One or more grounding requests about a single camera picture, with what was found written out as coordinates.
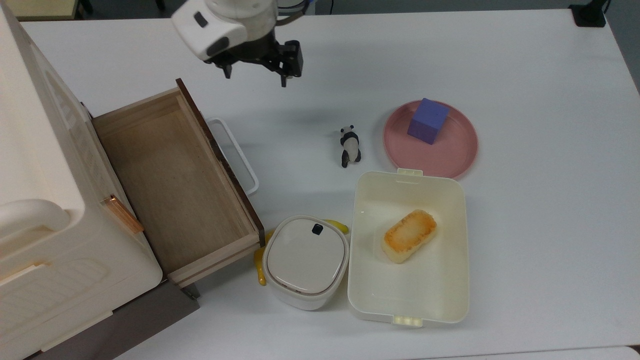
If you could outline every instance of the orange drawer handle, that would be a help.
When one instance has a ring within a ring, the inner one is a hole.
[[[138,234],[140,231],[145,229],[140,221],[133,216],[129,209],[127,209],[127,207],[124,206],[124,204],[122,204],[115,195],[111,194],[110,197],[104,199],[104,204],[134,234]]]

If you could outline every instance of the pink plate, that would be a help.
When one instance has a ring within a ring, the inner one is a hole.
[[[437,102],[448,107],[449,114],[433,145],[406,134],[420,100],[400,106],[389,116],[383,142],[395,166],[422,170],[425,176],[455,179],[474,163],[478,137],[466,116],[452,106]]]

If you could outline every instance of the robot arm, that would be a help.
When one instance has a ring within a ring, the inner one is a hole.
[[[223,69],[227,79],[231,66],[243,61],[276,72],[285,87],[288,78],[302,75],[302,52],[296,40],[278,43],[275,26],[302,16],[308,1],[300,12],[277,20],[276,0],[188,0],[172,22],[191,51]]]

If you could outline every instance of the panda figurine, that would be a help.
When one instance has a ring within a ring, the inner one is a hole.
[[[340,144],[344,148],[342,152],[342,167],[346,168],[349,162],[357,163],[362,158],[360,154],[360,141],[358,135],[353,132],[353,125],[340,129]]]

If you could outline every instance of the white plastic container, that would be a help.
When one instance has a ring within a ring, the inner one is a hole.
[[[436,236],[402,264],[382,251],[386,231],[415,209],[430,213]],[[467,210],[460,184],[422,176],[366,172],[358,180],[351,230],[348,297],[364,320],[421,327],[456,323],[469,307]]]
[[[280,223],[262,256],[271,292],[302,310],[316,310],[329,301],[348,262],[344,234],[328,222],[305,215]]]

